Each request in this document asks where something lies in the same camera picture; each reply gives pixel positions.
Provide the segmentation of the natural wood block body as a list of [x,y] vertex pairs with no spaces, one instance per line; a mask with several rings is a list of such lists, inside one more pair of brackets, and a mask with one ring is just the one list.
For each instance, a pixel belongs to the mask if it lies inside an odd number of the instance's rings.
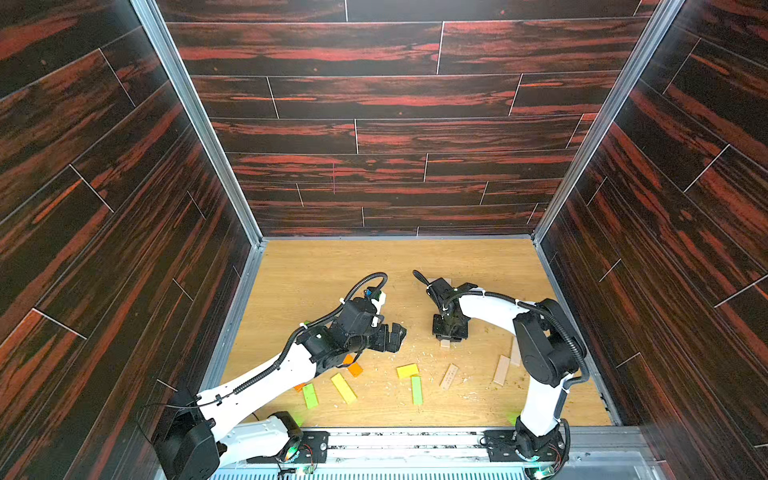
[[519,348],[519,342],[516,336],[513,337],[512,346],[510,349],[510,364],[514,366],[521,365],[521,352]]

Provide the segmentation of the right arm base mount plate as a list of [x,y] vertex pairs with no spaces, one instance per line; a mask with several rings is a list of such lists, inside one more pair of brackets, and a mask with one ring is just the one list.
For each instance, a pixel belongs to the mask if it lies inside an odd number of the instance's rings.
[[570,434],[558,429],[536,437],[528,431],[486,430],[479,444],[491,462],[527,462],[560,464],[568,459]]

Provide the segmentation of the orange block centre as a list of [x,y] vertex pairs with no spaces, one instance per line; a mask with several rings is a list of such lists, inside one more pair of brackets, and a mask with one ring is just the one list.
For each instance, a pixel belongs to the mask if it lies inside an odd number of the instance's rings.
[[363,368],[354,361],[353,355],[347,355],[344,359],[344,365],[348,372],[355,378],[359,377],[363,373]]

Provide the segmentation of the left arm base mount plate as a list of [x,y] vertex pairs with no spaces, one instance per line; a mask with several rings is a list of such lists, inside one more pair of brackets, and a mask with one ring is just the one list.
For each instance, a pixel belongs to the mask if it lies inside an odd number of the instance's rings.
[[291,440],[288,446],[271,457],[256,456],[246,460],[247,464],[316,465],[327,461],[330,432],[324,430],[303,430],[300,440]]

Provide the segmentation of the light green block left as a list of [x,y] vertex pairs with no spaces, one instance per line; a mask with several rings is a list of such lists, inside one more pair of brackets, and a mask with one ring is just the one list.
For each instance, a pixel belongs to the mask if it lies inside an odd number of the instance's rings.
[[319,399],[313,384],[305,384],[302,387],[301,392],[303,394],[305,405],[308,410],[313,410],[319,406]]

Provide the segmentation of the yellow block lower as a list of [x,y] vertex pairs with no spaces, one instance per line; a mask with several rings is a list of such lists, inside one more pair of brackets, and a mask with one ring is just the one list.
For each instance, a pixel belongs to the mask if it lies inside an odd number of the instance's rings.
[[331,377],[331,382],[345,403],[352,404],[357,401],[357,396],[341,373]]

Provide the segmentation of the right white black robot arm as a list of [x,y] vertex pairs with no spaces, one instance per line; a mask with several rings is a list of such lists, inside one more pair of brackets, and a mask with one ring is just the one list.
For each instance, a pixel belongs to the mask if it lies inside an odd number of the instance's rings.
[[442,277],[429,280],[417,270],[413,275],[437,306],[433,334],[438,340],[467,339],[471,319],[513,334],[530,377],[525,406],[515,420],[515,453],[525,461],[561,467],[570,449],[570,428],[561,414],[571,387],[590,379],[586,346],[562,307],[553,299],[528,303],[472,283],[453,287]]

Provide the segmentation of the light green block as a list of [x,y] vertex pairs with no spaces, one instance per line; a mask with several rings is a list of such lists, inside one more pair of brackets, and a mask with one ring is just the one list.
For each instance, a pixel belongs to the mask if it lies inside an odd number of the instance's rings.
[[305,384],[302,387],[301,392],[303,394],[305,405],[308,410],[313,410],[319,406],[319,399],[313,384]]
[[419,375],[410,377],[412,402],[416,406],[421,406],[424,403],[422,379]]

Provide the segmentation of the natural wood block printed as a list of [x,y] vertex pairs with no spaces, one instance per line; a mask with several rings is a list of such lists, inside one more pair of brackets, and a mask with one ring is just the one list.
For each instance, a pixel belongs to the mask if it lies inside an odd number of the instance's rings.
[[458,374],[458,371],[459,371],[459,368],[457,365],[449,364],[440,382],[440,388],[443,390],[448,390],[452,386]]

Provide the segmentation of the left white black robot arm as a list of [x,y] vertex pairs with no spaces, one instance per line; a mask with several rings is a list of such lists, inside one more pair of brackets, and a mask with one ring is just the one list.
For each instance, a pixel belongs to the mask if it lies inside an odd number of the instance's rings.
[[286,411],[257,422],[252,433],[234,429],[284,392],[308,386],[328,370],[350,366],[367,349],[396,353],[407,334],[381,313],[388,277],[360,280],[330,313],[301,324],[278,355],[247,373],[196,394],[179,393],[164,408],[172,413],[152,441],[168,479],[208,479],[221,466],[251,458],[277,464],[293,460],[303,433]]

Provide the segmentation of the short yellow block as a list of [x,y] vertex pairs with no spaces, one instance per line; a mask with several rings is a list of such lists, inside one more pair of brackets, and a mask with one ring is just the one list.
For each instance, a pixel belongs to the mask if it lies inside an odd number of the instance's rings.
[[397,367],[396,373],[399,380],[405,380],[420,375],[418,365],[415,363]]

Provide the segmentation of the light green block centre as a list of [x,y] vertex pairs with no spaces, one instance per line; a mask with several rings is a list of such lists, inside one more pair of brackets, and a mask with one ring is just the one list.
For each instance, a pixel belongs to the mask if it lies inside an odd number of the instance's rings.
[[422,379],[419,375],[410,377],[412,402],[416,406],[421,406],[424,403]]

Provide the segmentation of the aluminium front rail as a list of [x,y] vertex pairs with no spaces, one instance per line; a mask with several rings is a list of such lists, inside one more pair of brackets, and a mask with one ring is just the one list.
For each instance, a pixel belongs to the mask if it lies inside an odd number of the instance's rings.
[[[252,433],[256,424],[238,426]],[[219,467],[224,479],[663,479],[635,427],[573,427],[568,459],[553,463],[491,462],[480,446],[486,430],[510,427],[328,428],[327,461],[316,465]]]

